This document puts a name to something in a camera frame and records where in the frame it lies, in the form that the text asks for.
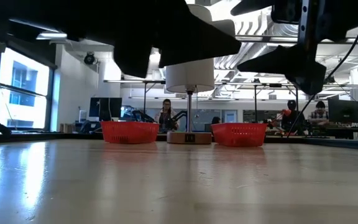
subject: lamp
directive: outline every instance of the lamp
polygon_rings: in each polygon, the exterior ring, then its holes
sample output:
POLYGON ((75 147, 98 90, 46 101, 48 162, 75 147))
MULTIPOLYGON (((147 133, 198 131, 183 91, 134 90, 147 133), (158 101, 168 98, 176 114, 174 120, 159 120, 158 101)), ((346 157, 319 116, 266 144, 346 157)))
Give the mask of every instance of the lamp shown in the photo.
MULTIPOLYGON (((235 36, 234 23, 231 20, 212 21, 210 11, 204 6, 189 4, 189 10, 203 21, 215 26, 217 29, 235 36)), ((166 67, 166 89, 174 93, 187 93, 187 132, 168 133, 168 143, 182 144, 210 144, 211 133, 191 132, 191 96, 193 93, 211 91, 214 83, 214 59, 204 59, 194 62, 181 63, 166 67)))

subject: ceiling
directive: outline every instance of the ceiling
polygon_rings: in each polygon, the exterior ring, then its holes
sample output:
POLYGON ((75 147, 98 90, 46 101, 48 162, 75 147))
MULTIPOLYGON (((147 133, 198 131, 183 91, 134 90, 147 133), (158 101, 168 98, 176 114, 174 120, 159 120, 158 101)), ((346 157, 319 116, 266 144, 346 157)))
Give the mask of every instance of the ceiling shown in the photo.
MULTIPOLYGON (((266 8, 261 11, 251 12, 243 16, 232 17, 229 11, 240 0, 187 0, 188 3, 197 3, 206 6, 213 16, 213 20, 232 19, 236 27, 236 35, 274 35, 285 37, 296 37, 297 26, 286 24, 274 24, 270 18, 270 9, 266 8)), ((348 37, 355 37, 358 33, 358 28, 350 30, 347 33, 348 37)), ((94 52, 95 57, 99 62, 112 61, 113 46, 105 45, 91 40, 83 40, 81 42, 60 42, 66 45, 67 51, 75 55, 77 58, 83 59, 87 52, 94 52)), ((237 55, 229 55, 214 59, 215 72, 214 76, 216 82, 251 82, 254 78, 259 78, 263 82, 286 83, 286 79, 280 74, 260 74, 260 73, 241 73, 236 70, 236 66, 240 63, 257 57, 258 55, 266 54, 274 50, 277 44, 271 43, 251 43, 243 42, 241 49, 237 55)), ((327 67, 330 72, 340 61, 341 58, 347 53, 350 44, 320 44, 317 51, 316 61, 322 63, 327 67)), ((342 67, 334 74, 338 83, 346 83, 349 81, 349 73, 352 67, 358 66, 358 45, 350 54, 349 58, 342 65, 342 67)), ((153 78, 156 72, 159 72, 164 78, 164 70, 158 69, 158 62, 150 62, 148 77, 153 78)))

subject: white lampshade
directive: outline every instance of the white lampshade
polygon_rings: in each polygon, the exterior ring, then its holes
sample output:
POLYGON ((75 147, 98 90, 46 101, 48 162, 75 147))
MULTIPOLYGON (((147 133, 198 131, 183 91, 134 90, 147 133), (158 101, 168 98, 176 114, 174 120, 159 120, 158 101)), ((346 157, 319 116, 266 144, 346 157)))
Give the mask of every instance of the white lampshade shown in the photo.
MULTIPOLYGON (((232 20, 226 19, 213 22, 211 13, 206 7, 194 4, 189 4, 188 7, 193 15, 226 34, 235 36, 235 27, 232 20)), ((197 93, 215 88, 213 58, 170 65, 166 67, 166 73, 165 87, 170 92, 186 93, 187 91, 192 91, 197 93)))

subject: security camera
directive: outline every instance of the security camera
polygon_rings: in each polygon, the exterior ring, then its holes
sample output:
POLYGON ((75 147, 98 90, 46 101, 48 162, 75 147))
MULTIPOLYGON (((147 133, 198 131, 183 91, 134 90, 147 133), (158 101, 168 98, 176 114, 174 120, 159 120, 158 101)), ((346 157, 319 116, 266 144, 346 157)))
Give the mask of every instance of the security camera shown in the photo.
POLYGON ((94 57, 94 52, 86 53, 86 56, 84 58, 84 63, 87 65, 93 65, 95 62, 96 62, 96 59, 94 57))

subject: woman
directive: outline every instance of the woman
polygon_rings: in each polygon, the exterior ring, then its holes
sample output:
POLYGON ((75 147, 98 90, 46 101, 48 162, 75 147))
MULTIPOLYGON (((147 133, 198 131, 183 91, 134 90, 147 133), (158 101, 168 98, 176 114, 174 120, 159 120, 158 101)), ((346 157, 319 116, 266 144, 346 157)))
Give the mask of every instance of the woman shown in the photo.
POLYGON ((214 117, 212 118, 211 124, 220 124, 221 118, 220 117, 214 117))
POLYGON ((160 129, 163 130, 177 130, 179 128, 179 121, 173 123, 171 118, 174 117, 176 113, 171 108, 171 101, 165 99, 162 102, 162 109, 158 114, 155 115, 155 121, 160 124, 160 129))

